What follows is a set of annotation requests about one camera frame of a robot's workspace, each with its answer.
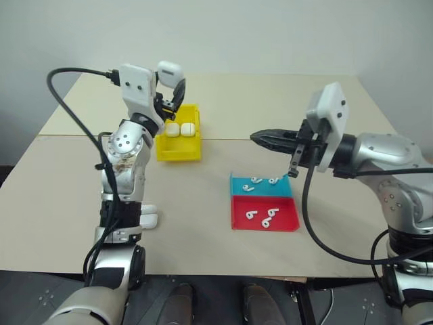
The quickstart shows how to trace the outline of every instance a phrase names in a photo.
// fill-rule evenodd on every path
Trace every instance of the yellow tray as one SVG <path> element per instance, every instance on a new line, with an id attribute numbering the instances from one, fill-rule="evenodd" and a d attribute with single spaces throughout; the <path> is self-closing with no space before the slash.
<path id="1" fill-rule="evenodd" d="M 193 137 L 167 137 L 165 132 L 156 136 L 156 159 L 158 161 L 188 161 L 202 158 L 202 146 L 200 136 L 200 112 L 195 104 L 182 105 L 176 114 L 174 121 L 170 123 L 194 123 L 196 134 Z"/>

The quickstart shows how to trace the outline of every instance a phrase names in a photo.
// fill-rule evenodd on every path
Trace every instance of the black wire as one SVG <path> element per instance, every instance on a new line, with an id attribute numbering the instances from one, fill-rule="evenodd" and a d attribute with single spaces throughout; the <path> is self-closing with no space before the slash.
<path id="1" fill-rule="evenodd" d="M 433 173 L 433 168 L 409 168 L 409 169 L 395 169 L 392 171 L 357 171 L 358 176 L 370 175 L 398 175 L 398 174 L 426 174 Z"/>
<path id="2" fill-rule="evenodd" d="M 91 275 L 93 273 L 93 268 L 95 267 L 98 254 L 101 251 L 102 245 L 105 239 L 107 238 L 108 234 L 112 231 L 114 225 L 114 212 L 116 211 L 116 207 L 118 206 L 118 202 L 120 202 L 120 199 L 117 191 L 116 176 L 114 174 L 110 160 L 108 159 L 106 153 L 104 152 L 104 149 L 102 148 L 102 144 L 94 138 L 93 134 L 81 122 L 81 120 L 77 117 L 77 115 L 75 115 L 75 113 L 69 108 L 69 106 L 63 101 L 63 99 L 60 97 L 60 95 L 57 93 L 57 91 L 53 86 L 53 77 L 56 74 L 63 73 L 63 72 L 85 72 L 85 73 L 105 76 L 107 78 L 110 78 L 110 72 L 102 72 L 102 71 L 90 70 L 84 68 L 58 68 L 52 70 L 47 75 L 47 86 L 51 94 L 53 95 L 53 97 L 57 100 L 60 106 L 69 114 L 72 120 L 74 120 L 74 122 L 83 130 L 85 135 L 87 135 L 87 137 L 91 140 L 93 145 L 99 151 L 99 155 L 101 156 L 101 162 L 106 172 L 107 181 L 113 192 L 113 201 L 110 206 L 111 211 L 109 211 L 108 213 L 107 223 L 104 232 L 102 233 L 101 238 L 93 245 L 92 249 L 87 254 L 88 257 L 86 256 L 85 263 L 83 265 L 83 270 L 84 269 L 86 270 L 86 272 L 83 272 L 83 274 L 85 275 L 85 286 L 88 286 L 90 283 Z M 91 262 L 90 262 L 89 269 L 87 270 L 87 263 L 89 262 L 90 258 L 91 258 Z"/>
<path id="3" fill-rule="evenodd" d="M 375 255 L 375 252 L 376 252 L 376 247 L 378 246 L 379 241 L 380 241 L 380 240 L 381 240 L 381 239 L 382 239 L 382 238 L 383 238 L 387 233 L 388 233 L 388 229 L 387 229 L 387 230 L 384 230 L 383 232 L 381 232 L 381 233 L 376 237 L 376 239 L 374 240 L 373 244 L 371 245 L 371 251 L 370 251 L 370 259 L 371 259 L 371 260 L 374 260 L 374 255 Z M 380 281 L 378 271 L 376 270 L 376 266 L 372 265 L 372 266 L 371 266 L 371 270 L 373 271 L 374 278 L 375 278 L 376 282 L 379 284 L 380 287 L 382 287 L 382 282 Z"/>
<path id="4" fill-rule="evenodd" d="M 309 213 L 308 213 L 308 197 L 309 197 L 309 190 L 311 185 L 311 179 L 313 178 L 314 168 L 316 165 L 316 161 L 318 159 L 319 155 L 319 148 L 313 147 L 313 152 L 311 154 L 311 159 L 309 162 L 309 170 L 306 174 L 305 183 L 304 183 L 304 189 L 302 191 L 302 216 L 304 219 L 305 227 L 307 231 L 309 232 L 311 238 L 315 241 L 317 245 L 320 246 L 325 252 L 342 259 L 347 262 L 356 263 L 356 264 L 363 264 L 363 265 L 384 265 L 384 264 L 394 264 L 401 261 L 404 261 L 405 259 L 412 259 L 418 255 L 427 253 L 428 251 L 433 250 L 432 246 L 427 246 L 423 248 L 419 248 L 416 251 L 412 251 L 410 253 L 406 253 L 403 255 L 399 255 L 397 257 L 392 257 L 388 259 L 357 259 L 354 257 L 349 257 L 347 255 L 341 254 L 337 251 L 334 251 L 330 247 L 326 246 L 314 233 L 313 227 L 311 227 L 310 219 L 309 219 Z"/>

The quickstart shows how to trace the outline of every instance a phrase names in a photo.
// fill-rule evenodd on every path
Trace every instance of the gray floor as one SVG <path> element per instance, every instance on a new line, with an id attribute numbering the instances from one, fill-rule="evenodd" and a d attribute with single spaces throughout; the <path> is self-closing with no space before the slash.
<path id="1" fill-rule="evenodd" d="M 130 298 L 124 325 L 155 324 L 170 291 L 188 282 L 197 291 L 199 325 L 241 325 L 241 289 L 255 283 L 273 296 L 290 325 L 301 324 L 298 306 L 284 282 L 236 276 L 151 276 Z M 45 274 L 0 272 L 0 320 L 8 325 L 41 324 L 82 282 Z M 326 313 L 330 291 L 310 292 L 317 322 Z M 398 310 L 389 308 L 375 283 L 334 289 L 334 306 L 327 324 L 401 324 Z"/>

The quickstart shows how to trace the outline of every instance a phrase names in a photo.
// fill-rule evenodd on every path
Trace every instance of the table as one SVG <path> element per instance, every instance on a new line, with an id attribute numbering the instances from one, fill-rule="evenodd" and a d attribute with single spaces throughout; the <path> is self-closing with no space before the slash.
<path id="1" fill-rule="evenodd" d="M 158 227 L 144 231 L 141 240 L 147 251 L 147 273 L 371 276 L 368 266 L 350 264 L 322 251 L 310 239 L 302 220 L 300 229 L 294 233 L 231 229 L 230 172 L 239 176 L 272 177 L 286 172 L 288 167 L 288 156 L 267 151 L 244 138 L 249 132 L 258 129 L 285 127 L 286 122 L 288 129 L 297 129 L 303 117 L 304 106 L 291 110 L 292 118 L 284 121 L 287 112 L 278 103 L 290 104 L 297 100 L 282 100 L 282 97 L 286 97 L 281 92 L 285 87 L 279 84 L 275 88 L 262 81 L 279 78 L 280 83 L 291 84 L 296 83 L 296 77 L 299 76 L 208 75 L 188 78 L 192 79 L 189 83 L 192 86 L 189 87 L 193 94 L 199 94 L 197 90 L 194 91 L 193 85 L 201 87 L 200 93 L 206 93 L 206 98 L 212 98 L 212 103 L 215 101 L 216 104 L 211 110 L 207 106 L 211 102 L 207 102 L 205 97 L 196 100 L 201 110 L 202 133 L 207 134 L 202 141 L 201 162 L 156 162 L 153 156 L 147 166 L 145 202 L 156 204 L 160 210 Z M 332 79 L 329 76 L 311 77 L 309 83 L 308 77 L 301 77 L 306 78 L 304 82 L 311 89 L 318 83 L 317 79 L 324 83 Z M 118 122 L 118 115 L 122 113 L 114 109 L 120 105 L 118 102 L 107 101 L 102 106 L 107 118 L 95 118 L 101 116 L 102 108 L 96 108 L 93 103 L 91 106 L 94 111 L 89 111 L 87 99 L 91 102 L 90 98 L 95 94 L 99 91 L 103 93 L 99 87 L 105 86 L 96 86 L 96 79 L 93 80 L 82 76 L 66 100 L 97 133 L 102 129 L 115 128 L 111 124 Z M 353 86 L 348 87 L 348 91 L 344 87 L 345 80 L 348 86 Z M 348 133 L 394 132 L 356 78 L 342 77 L 341 81 L 352 108 Z M 92 92 L 83 91 L 82 83 L 87 85 L 85 89 L 92 89 Z M 224 100 L 242 109 L 238 112 L 222 108 L 218 114 L 215 113 L 218 103 L 223 102 L 218 93 L 224 87 L 231 89 L 227 85 L 234 84 L 241 85 L 236 96 Z M 240 106 L 239 95 L 256 95 L 259 88 L 263 93 L 272 94 L 268 96 L 267 104 L 274 108 L 275 114 L 267 123 L 265 120 L 258 121 L 258 116 L 265 117 L 261 113 L 256 114 L 259 107 Z M 353 101 L 353 105 L 349 93 L 358 99 Z M 302 96 L 298 101 L 308 103 Z M 357 108 L 360 103 L 366 105 L 362 106 L 362 110 Z M 243 116 L 249 110 L 248 123 L 243 123 Z M 231 122 L 227 122 L 223 128 L 213 123 L 222 123 L 222 116 L 230 112 L 233 113 L 231 117 L 237 120 L 238 129 L 229 127 Z M 92 244 L 93 230 L 99 221 L 101 185 L 99 173 L 93 168 L 98 162 L 98 155 L 89 140 L 78 136 L 74 125 L 63 117 L 61 112 L 55 112 L 41 132 L 45 135 L 33 141 L 0 189 L 3 215 L 1 269 L 81 272 L 83 257 Z M 221 139 L 225 134 L 228 134 L 227 138 Z M 305 173 L 302 171 L 299 178 L 292 180 L 298 208 Z M 342 253 L 369 257 L 373 239 L 386 228 L 380 204 L 373 192 L 355 180 L 334 179 L 330 171 L 316 173 L 309 202 L 313 227 L 325 243 Z M 385 255 L 384 245 L 380 245 L 378 256 Z"/>

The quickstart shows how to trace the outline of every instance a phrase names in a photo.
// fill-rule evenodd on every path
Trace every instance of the person's foot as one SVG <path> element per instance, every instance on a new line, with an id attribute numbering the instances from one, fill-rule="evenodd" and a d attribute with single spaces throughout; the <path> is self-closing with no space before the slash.
<path id="1" fill-rule="evenodd" d="M 173 289 L 162 307 L 157 325 L 191 325 L 193 288 L 182 283 Z"/>
<path id="2" fill-rule="evenodd" d="M 257 285 L 244 288 L 244 319 L 249 325 L 286 325 L 276 302 Z"/>

